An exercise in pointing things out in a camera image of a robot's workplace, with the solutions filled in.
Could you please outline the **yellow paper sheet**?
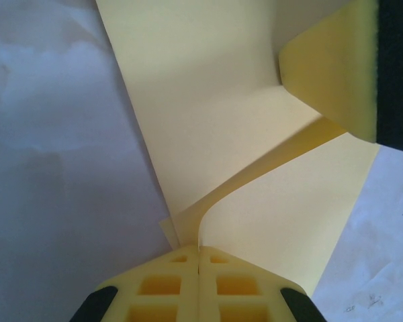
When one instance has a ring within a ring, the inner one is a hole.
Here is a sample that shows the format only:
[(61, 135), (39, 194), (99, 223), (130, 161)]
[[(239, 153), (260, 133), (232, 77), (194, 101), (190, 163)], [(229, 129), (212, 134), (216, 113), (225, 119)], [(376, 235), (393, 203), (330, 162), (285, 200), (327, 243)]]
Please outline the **yellow paper sheet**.
[(312, 294), (379, 151), (281, 85), (281, 47), (349, 0), (96, 0), (181, 245)]

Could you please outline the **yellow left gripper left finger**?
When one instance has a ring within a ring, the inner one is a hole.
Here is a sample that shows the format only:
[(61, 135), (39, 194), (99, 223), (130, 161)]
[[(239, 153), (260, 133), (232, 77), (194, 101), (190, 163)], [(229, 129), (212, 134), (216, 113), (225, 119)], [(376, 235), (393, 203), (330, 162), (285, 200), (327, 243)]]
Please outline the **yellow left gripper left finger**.
[(197, 322), (198, 255), (186, 246), (102, 282), (118, 292), (101, 322)]

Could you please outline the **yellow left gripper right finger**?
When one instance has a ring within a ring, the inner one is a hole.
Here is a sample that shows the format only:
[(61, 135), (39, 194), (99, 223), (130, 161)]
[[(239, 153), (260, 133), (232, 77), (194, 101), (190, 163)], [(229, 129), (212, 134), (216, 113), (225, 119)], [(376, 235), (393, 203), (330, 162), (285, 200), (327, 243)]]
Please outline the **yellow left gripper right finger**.
[(281, 289), (298, 284), (216, 248), (199, 249), (199, 322), (296, 322)]

